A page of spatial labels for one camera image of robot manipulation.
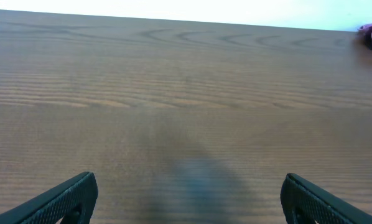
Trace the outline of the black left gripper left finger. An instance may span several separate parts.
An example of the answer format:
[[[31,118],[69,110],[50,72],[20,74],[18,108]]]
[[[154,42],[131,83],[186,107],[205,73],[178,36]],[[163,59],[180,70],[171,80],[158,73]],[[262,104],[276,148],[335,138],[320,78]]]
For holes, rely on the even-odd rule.
[[[0,224],[89,224],[98,198],[92,172],[82,172],[0,214]]]

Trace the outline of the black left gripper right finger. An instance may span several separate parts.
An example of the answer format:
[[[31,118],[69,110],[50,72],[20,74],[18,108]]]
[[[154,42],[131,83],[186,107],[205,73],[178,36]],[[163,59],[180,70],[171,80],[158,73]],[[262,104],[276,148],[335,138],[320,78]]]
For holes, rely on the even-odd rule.
[[[286,175],[280,198],[288,224],[372,224],[372,215],[297,174]]]

